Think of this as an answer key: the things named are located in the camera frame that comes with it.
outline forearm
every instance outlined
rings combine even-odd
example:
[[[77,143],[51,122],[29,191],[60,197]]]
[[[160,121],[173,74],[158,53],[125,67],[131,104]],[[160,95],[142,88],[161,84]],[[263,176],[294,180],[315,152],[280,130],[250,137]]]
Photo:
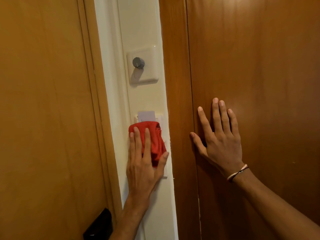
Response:
[[[144,206],[136,208],[131,205],[130,200],[127,200],[121,219],[110,240],[134,240],[145,212],[146,208]]]
[[[320,227],[262,184],[250,169],[238,174],[233,182],[281,239],[320,239]]]

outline gray knob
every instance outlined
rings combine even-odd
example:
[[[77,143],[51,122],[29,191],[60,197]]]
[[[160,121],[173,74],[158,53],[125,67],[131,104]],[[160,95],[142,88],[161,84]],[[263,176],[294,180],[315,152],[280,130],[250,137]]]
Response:
[[[132,64],[135,68],[138,68],[138,69],[143,69],[144,67],[144,60],[142,60],[140,57],[135,57],[133,60],[132,60]]]

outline right hand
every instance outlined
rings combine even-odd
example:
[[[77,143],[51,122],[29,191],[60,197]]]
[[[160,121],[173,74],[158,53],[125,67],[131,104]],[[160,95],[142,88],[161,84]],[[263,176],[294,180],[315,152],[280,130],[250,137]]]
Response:
[[[216,166],[222,175],[227,178],[231,174],[240,171],[245,165],[242,162],[238,122],[234,112],[231,109],[227,110],[224,101],[219,101],[218,98],[214,98],[212,101],[212,112],[214,132],[202,107],[198,107],[207,147],[202,144],[200,137],[196,133],[191,132],[190,134],[200,155]]]

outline light switch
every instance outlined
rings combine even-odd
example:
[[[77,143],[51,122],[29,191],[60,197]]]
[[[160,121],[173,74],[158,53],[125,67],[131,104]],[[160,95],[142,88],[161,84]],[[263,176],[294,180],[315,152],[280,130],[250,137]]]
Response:
[[[134,67],[133,60],[142,60],[143,68]],[[130,84],[157,82],[157,47],[155,45],[127,53],[127,64]]]

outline bracelet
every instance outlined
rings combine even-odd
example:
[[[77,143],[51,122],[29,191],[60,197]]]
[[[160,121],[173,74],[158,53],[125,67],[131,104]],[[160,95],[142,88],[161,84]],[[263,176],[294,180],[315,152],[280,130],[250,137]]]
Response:
[[[226,180],[231,183],[232,180],[234,179],[234,177],[236,177],[239,173],[242,173],[242,172],[243,172],[244,170],[246,170],[247,168],[249,168],[249,167],[248,167],[248,165],[246,164],[246,165],[244,165],[244,166],[242,167],[242,169],[241,169],[239,172],[235,172],[235,173],[231,174]]]

